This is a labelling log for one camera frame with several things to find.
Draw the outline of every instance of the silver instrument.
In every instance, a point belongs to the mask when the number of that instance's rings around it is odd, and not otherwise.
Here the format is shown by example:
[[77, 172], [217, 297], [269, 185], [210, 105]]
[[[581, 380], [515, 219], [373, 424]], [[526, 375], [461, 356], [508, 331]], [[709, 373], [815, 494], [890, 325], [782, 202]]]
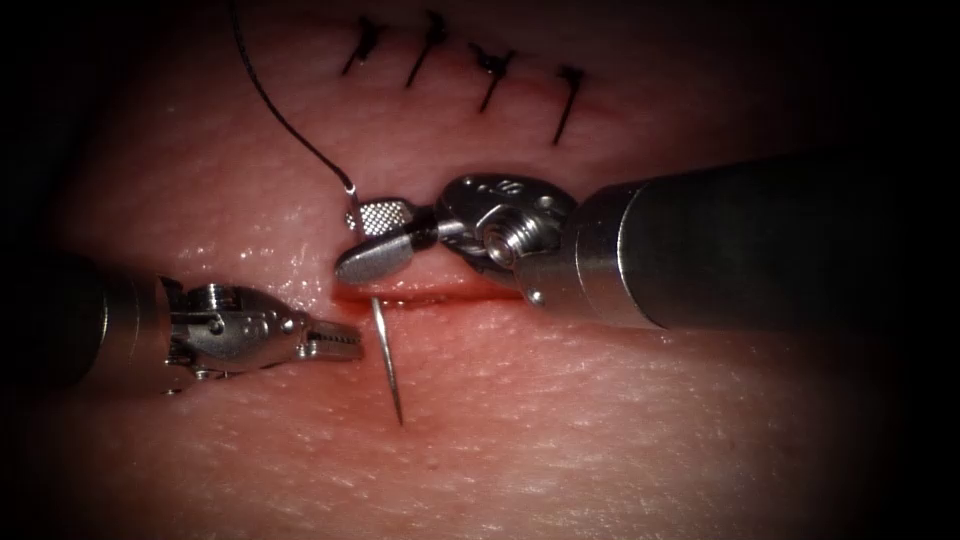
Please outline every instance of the silver instrument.
[[379, 234], [345, 251], [335, 274], [351, 285], [377, 281], [440, 243], [488, 279], [518, 289], [516, 262], [559, 249], [564, 223], [576, 207], [573, 197], [549, 182], [504, 174], [455, 178], [432, 208], [399, 198], [369, 201], [361, 205], [364, 223], [369, 215]]
[[164, 288], [171, 322], [166, 363], [189, 370], [193, 380], [223, 379], [289, 361], [363, 356], [356, 328], [313, 319], [262, 291], [211, 283], [184, 293], [179, 282], [167, 278]]

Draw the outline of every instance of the stitch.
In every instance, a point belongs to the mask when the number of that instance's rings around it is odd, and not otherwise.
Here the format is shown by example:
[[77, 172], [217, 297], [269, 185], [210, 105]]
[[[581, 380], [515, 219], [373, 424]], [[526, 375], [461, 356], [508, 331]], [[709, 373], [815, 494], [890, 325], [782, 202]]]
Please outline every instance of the stitch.
[[553, 136], [553, 145], [556, 146], [560, 141], [560, 135], [567, 124], [567, 117], [570, 116], [570, 109], [573, 107], [573, 100], [580, 91], [580, 81], [583, 80], [583, 70], [575, 67], [561, 65], [557, 71], [557, 77], [565, 79], [570, 86], [570, 95], [567, 97], [567, 104], [563, 107], [563, 114], [560, 116], [560, 125], [557, 126], [557, 132]]
[[404, 88], [410, 88], [410, 85], [413, 84], [413, 79], [417, 76], [417, 72], [420, 71], [423, 60], [427, 57], [430, 49], [447, 40], [447, 25], [443, 17], [439, 13], [430, 11], [429, 9], [427, 10], [427, 17], [430, 18], [430, 28], [427, 30], [426, 43], [420, 52], [420, 56], [417, 57], [417, 61], [413, 64], [413, 69], [410, 71], [410, 76], [407, 77], [407, 84]]
[[358, 22], [361, 30], [360, 42], [357, 43], [357, 48], [353, 50], [353, 54], [350, 55], [346, 65], [343, 66], [340, 75], [346, 75], [350, 71], [354, 59], [360, 59], [361, 64], [365, 62], [367, 57], [370, 56], [370, 52], [377, 46], [377, 42], [380, 40], [380, 32], [387, 28], [386, 26], [373, 24], [373, 21], [364, 16], [361, 16]]
[[487, 87], [487, 94], [483, 97], [483, 103], [480, 104], [480, 112], [483, 112], [487, 109], [487, 105], [490, 104], [493, 90], [497, 87], [497, 84], [500, 83], [500, 79], [507, 76], [507, 65], [510, 64], [510, 60], [516, 55], [516, 51], [510, 49], [505, 56], [500, 57], [487, 54], [483, 48], [476, 43], [468, 43], [467, 46], [476, 53], [477, 65], [485, 69], [487, 73], [493, 75], [493, 80], [490, 81], [490, 86]]

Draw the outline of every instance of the black suture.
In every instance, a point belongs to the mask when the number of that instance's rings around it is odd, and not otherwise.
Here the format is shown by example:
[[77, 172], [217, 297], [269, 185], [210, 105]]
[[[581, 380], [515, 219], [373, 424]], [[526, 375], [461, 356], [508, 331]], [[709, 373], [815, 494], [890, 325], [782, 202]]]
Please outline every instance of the black suture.
[[417, 61], [413, 64], [413, 69], [410, 70], [410, 76], [407, 77], [407, 84], [404, 85], [404, 88], [410, 88], [410, 85], [413, 84], [413, 79], [417, 76], [417, 72], [420, 71], [420, 67], [423, 65], [423, 61], [426, 59], [430, 49], [447, 40], [447, 24], [443, 20], [443, 16], [428, 9], [427, 17], [430, 18], [430, 28], [427, 29], [426, 43], [423, 45], [423, 50], [420, 51], [420, 56], [417, 57]]
[[297, 141], [300, 142], [307, 150], [310, 151], [314, 156], [316, 156], [324, 165], [329, 168], [333, 174], [337, 175], [337, 178], [340, 180], [340, 183], [343, 184], [344, 189], [348, 193], [352, 193], [354, 190], [353, 182], [350, 180], [350, 177], [347, 176], [347, 173], [343, 172], [343, 169], [337, 166], [336, 163], [323, 155], [320, 150], [317, 150], [310, 141], [306, 139], [303, 135], [300, 134], [286, 118], [280, 114], [280, 110], [277, 109], [277, 106], [273, 104], [270, 96], [267, 95], [267, 91], [264, 90], [263, 85], [260, 83], [260, 78], [257, 77], [257, 72], [253, 69], [253, 63], [250, 61], [250, 56], [247, 54], [247, 47], [243, 41], [243, 34], [240, 31], [240, 17], [237, 11], [236, 0], [228, 0], [228, 6], [230, 10], [230, 19], [233, 22], [233, 37], [237, 41], [237, 50], [240, 51], [240, 59], [243, 60], [243, 67], [247, 70], [247, 75], [250, 77], [250, 82], [253, 83], [254, 88], [257, 89], [257, 93], [260, 94], [260, 98], [263, 99], [263, 102], [267, 105], [267, 108], [270, 109], [270, 112], [273, 113], [273, 116], [280, 122], [282, 125]]
[[353, 54], [347, 59], [347, 63], [343, 66], [343, 71], [340, 72], [340, 75], [346, 75], [347, 72], [350, 71], [350, 66], [353, 65], [354, 59], [359, 58], [360, 61], [363, 62], [370, 56], [370, 52], [373, 51], [374, 47], [376, 47], [380, 41], [380, 32], [386, 28], [386, 26], [373, 24], [373, 21], [362, 15], [357, 22], [360, 24], [360, 42], [357, 43], [357, 48], [353, 50]]
[[477, 65], [486, 70], [487, 73], [493, 75], [490, 86], [487, 87], [487, 94], [483, 96], [483, 103], [480, 104], [480, 112], [483, 112], [487, 110], [487, 105], [490, 104], [490, 98], [493, 97], [493, 91], [496, 89], [497, 84], [500, 83], [500, 79], [507, 76], [507, 65], [510, 64], [510, 60], [513, 59], [517, 52], [510, 49], [505, 56], [493, 56], [492, 54], [487, 54], [483, 48], [476, 43], [467, 43], [467, 46], [477, 55]]
[[567, 117], [570, 116], [570, 109], [573, 108], [573, 100], [580, 91], [580, 81], [583, 80], [583, 70], [570, 66], [560, 66], [557, 71], [557, 77], [565, 79], [570, 86], [570, 95], [567, 97], [567, 104], [563, 107], [563, 114], [560, 115], [560, 124], [557, 126], [557, 132], [553, 136], [553, 144], [560, 141], [560, 135], [563, 133], [564, 126], [567, 125]]

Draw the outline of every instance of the metal cylinder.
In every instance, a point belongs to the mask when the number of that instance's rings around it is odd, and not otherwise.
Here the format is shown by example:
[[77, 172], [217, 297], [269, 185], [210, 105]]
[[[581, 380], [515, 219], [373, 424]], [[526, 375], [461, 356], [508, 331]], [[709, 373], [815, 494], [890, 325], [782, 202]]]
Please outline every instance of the metal cylinder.
[[778, 157], [608, 186], [517, 261], [546, 312], [638, 328], [886, 331], [903, 319], [891, 169]]
[[193, 382], [166, 362], [170, 307], [159, 276], [59, 252], [17, 258], [6, 272], [16, 309], [5, 327], [23, 351], [12, 366], [18, 385], [145, 396]]

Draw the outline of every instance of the skin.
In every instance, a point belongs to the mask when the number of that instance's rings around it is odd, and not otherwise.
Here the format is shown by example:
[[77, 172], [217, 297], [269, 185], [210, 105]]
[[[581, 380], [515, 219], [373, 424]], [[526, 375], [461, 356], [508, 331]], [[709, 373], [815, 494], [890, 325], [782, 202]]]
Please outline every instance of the skin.
[[[451, 39], [410, 90], [420, 7], [244, 3], [278, 107], [361, 198], [431, 203], [474, 171], [615, 182], [852, 136], [829, 43], [781, 13], [431, 6]], [[339, 71], [366, 13], [390, 29]], [[486, 113], [466, 47], [519, 51]], [[29, 464], [73, 536], [809, 537], [859, 518], [894, 401], [883, 344], [651, 332], [552, 319], [436, 248], [376, 287], [333, 282], [352, 245], [335, 177], [269, 115], [222, 6], [197, 8], [111, 103], [53, 243], [188, 287], [238, 283], [365, 334], [349, 364], [286, 364], [170, 398], [66, 395], [32, 411]], [[558, 147], [567, 88], [587, 72]], [[372, 333], [388, 327], [406, 423]]]

